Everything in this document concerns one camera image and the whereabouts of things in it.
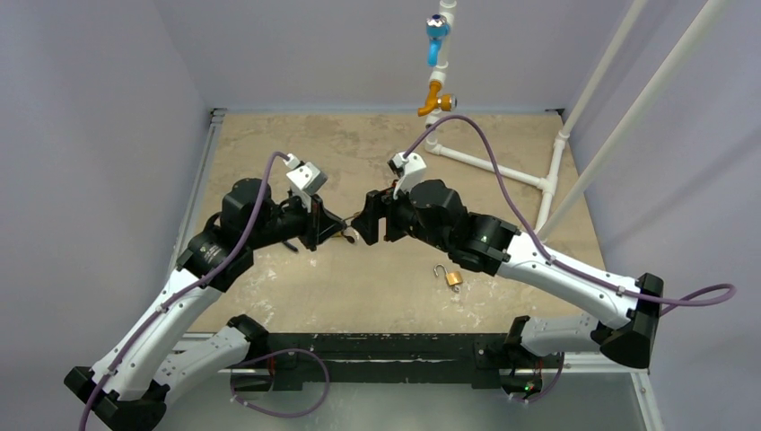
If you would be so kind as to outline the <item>brass padlock long shackle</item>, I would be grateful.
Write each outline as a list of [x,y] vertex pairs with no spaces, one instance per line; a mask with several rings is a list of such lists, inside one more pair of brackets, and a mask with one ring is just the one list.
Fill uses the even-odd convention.
[[356,242],[355,237],[352,234],[350,234],[347,230],[343,230],[343,231],[340,231],[338,233],[334,233],[333,237],[342,238],[342,239],[346,240],[350,244],[355,244],[355,242]]

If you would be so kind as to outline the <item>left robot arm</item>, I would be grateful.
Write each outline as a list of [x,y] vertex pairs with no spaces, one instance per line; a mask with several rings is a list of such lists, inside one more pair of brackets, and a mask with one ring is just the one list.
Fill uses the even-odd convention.
[[269,333],[246,314],[180,354],[189,326],[254,263],[257,249],[299,239],[310,251],[347,227],[318,195],[276,203],[261,179],[237,181],[180,254],[165,287],[128,334],[96,364],[74,367],[65,385],[111,430],[153,430],[168,407],[231,365],[275,369]]

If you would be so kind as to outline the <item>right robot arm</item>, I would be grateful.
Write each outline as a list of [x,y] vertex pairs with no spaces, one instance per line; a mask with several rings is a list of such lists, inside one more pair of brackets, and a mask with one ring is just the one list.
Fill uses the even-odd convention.
[[624,366],[651,364],[664,282],[644,273],[619,276],[563,253],[541,251],[528,233],[493,215],[470,212],[442,180],[408,192],[367,193],[351,226],[373,245],[409,236],[447,254],[461,268],[536,287],[583,311],[571,319],[515,321],[503,352],[515,365],[558,351],[599,351]]

